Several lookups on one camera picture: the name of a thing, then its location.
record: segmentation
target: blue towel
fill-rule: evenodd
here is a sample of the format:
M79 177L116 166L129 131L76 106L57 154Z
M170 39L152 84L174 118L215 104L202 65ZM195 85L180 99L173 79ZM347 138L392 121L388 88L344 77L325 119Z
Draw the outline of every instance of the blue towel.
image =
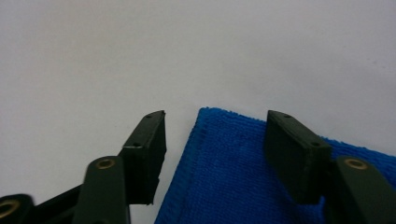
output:
M156 223L324 223L318 205L294 203L263 158L265 122L202 108ZM396 157L325 139L332 157L367 160L396 187Z

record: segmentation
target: white table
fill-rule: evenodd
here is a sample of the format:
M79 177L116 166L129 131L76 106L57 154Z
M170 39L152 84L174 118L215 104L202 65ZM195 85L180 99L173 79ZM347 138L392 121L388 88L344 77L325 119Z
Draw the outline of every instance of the white table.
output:
M196 119L216 106L293 115L396 155L395 1L2 1L0 196L42 203L117 155L164 109L152 223Z

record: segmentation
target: blue microfiber cloth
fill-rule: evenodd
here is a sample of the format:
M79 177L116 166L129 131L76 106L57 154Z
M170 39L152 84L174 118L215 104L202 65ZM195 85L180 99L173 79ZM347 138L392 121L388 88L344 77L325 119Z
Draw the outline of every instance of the blue microfiber cloth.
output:
M202 108L156 223L324 223L318 205L294 203L262 152L265 122ZM396 157L325 139L332 157L373 164L396 187Z

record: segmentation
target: white background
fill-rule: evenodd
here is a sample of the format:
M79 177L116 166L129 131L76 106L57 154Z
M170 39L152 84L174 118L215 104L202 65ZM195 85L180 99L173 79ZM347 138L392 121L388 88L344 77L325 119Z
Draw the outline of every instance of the white background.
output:
M152 223L197 112L268 109L396 155L395 1L1 1L0 196L42 203L164 109Z

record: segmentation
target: white surface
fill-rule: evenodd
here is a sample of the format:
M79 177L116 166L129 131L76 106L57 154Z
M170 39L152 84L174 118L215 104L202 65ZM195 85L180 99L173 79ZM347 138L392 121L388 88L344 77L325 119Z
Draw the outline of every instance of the white surface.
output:
M36 203L116 155L164 109L152 223L198 109L265 119L396 155L395 1L1 1L0 196Z

